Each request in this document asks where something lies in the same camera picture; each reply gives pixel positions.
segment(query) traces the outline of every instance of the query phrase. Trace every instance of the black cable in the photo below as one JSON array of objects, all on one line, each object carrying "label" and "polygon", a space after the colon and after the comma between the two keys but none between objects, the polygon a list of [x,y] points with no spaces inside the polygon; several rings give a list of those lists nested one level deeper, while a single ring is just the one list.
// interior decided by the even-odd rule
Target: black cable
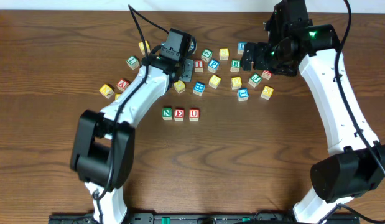
[{"label": "black cable", "polygon": [[139,17],[141,17],[142,19],[144,19],[145,21],[147,21],[147,22],[149,22],[150,24],[152,24],[153,26],[156,26],[157,28],[163,30],[164,32],[166,32],[166,34],[169,34],[169,32],[168,32],[165,28],[163,28],[163,27],[161,27],[161,26],[159,26],[159,25],[157,25],[157,24],[151,22],[149,19],[145,18],[143,15],[141,15],[141,14],[140,14],[139,12],[137,12],[135,9],[131,8],[131,10],[132,10],[133,12],[135,12]]},{"label": "black cable", "polygon": [[[383,176],[385,178],[385,170],[384,170],[384,167],[381,165],[381,162],[380,160],[378,159],[377,155],[373,152],[372,150],[372,147],[370,145],[370,143],[365,139],[363,133],[362,133],[362,130],[359,128],[358,126],[358,123],[354,117],[354,114],[350,108],[350,105],[348,104],[348,101],[347,101],[347,97],[345,95],[345,92],[343,90],[343,85],[341,84],[341,80],[340,80],[340,74],[339,74],[339,59],[340,59],[340,56],[341,56],[341,51],[343,50],[343,47],[344,47],[344,44],[346,42],[346,39],[348,37],[348,33],[350,31],[350,27],[351,27],[351,17],[352,17],[352,13],[351,13],[351,7],[350,7],[350,4],[348,2],[348,0],[344,0],[345,4],[346,4],[346,7],[347,7],[347,10],[348,10],[348,25],[347,25],[347,29],[346,29],[346,32],[345,32],[345,35],[343,37],[343,40],[341,41],[341,44],[337,50],[337,53],[336,53],[336,60],[335,60],[335,79],[336,79],[336,82],[337,82],[337,85],[338,85],[338,88],[339,88],[339,91],[340,91],[340,95],[341,95],[341,99],[343,100],[344,102],[344,105],[346,106],[346,109],[347,109],[347,112],[348,112],[348,115],[350,116],[351,118],[351,121],[353,122],[353,125],[354,125],[354,128],[356,129],[356,133],[358,134],[358,136],[361,138],[361,140],[364,142],[366,148],[368,149],[369,153],[371,154],[372,158],[374,159],[374,161],[376,162],[376,164],[378,165],[378,167],[380,168],[381,172],[383,173]],[[350,211],[352,214],[362,218],[363,220],[367,221],[367,222],[370,222],[370,223],[376,223],[376,224],[383,224],[385,223],[385,220],[373,220],[371,218],[368,218],[362,214],[360,214],[359,212],[357,212],[356,210],[350,208],[349,206],[347,205],[344,205],[344,204],[341,204],[339,203],[338,206],[340,207],[343,207],[345,209],[347,209],[348,211]]]},{"label": "black cable", "polygon": [[144,51],[145,51],[145,58],[146,58],[146,70],[145,70],[145,76],[144,78],[142,78],[142,81],[138,84],[138,86],[133,89],[132,92],[130,92],[130,94],[126,97],[126,99],[119,105],[119,108],[115,114],[115,118],[113,119],[113,128],[112,128],[112,140],[111,140],[111,150],[109,152],[109,156],[110,156],[110,159],[111,159],[111,162],[110,162],[110,165],[109,165],[109,174],[108,174],[108,181],[106,182],[106,185],[104,187],[104,190],[102,191],[101,195],[99,194],[99,191],[98,189],[96,191],[93,192],[93,199],[96,200],[96,203],[97,203],[97,208],[98,208],[98,212],[100,214],[100,223],[103,224],[103,212],[101,210],[101,205],[100,205],[100,200],[105,196],[105,194],[108,192],[108,190],[110,189],[111,187],[111,184],[112,184],[112,180],[113,180],[113,164],[114,164],[114,153],[115,153],[115,141],[116,141],[116,125],[118,123],[118,119],[119,119],[119,116],[120,114],[122,113],[122,110],[124,108],[124,105],[126,105],[126,103],[130,100],[130,98],[138,91],[138,89],[140,89],[140,87],[146,82],[147,78],[148,78],[148,70],[149,70],[149,65],[148,65],[148,50],[147,50],[147,46],[146,46],[146,42],[145,42],[145,38],[144,38],[144,35],[142,34],[142,31],[141,31],[141,28],[140,28],[140,25],[138,24],[138,21],[134,15],[133,12],[136,12],[130,5],[129,6],[129,9],[130,9],[130,13],[131,13],[131,16],[134,20],[134,22],[136,23],[136,27],[137,27],[137,30],[138,30],[138,33],[140,33],[140,36],[141,36],[141,40],[142,40],[142,44],[144,44]]}]

